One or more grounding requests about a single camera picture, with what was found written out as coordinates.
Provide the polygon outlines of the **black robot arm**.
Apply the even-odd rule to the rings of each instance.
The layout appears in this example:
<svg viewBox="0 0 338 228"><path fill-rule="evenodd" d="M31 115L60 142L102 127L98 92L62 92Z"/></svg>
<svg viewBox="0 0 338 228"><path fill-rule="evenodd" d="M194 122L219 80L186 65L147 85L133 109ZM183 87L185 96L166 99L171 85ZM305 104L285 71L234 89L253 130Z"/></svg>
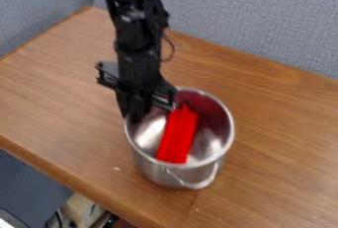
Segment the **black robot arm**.
<svg viewBox="0 0 338 228"><path fill-rule="evenodd" d="M175 86L162 74L170 13L162 0L106 0L118 60L96 63L96 81L111 88L122 117L139 122L154 106L174 107Z"/></svg>

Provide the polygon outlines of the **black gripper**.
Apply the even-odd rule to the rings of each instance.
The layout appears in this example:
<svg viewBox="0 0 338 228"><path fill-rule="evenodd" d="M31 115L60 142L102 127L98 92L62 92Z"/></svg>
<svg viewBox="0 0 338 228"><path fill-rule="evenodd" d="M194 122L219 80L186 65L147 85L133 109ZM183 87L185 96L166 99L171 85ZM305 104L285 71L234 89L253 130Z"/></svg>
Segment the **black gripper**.
<svg viewBox="0 0 338 228"><path fill-rule="evenodd" d="M162 49L154 46L145 51L118 50L116 61L98 61L96 81L116 93L122 117L130 115L138 123L153 106L171 111L175 107L175 86L162 74Z"/></svg>

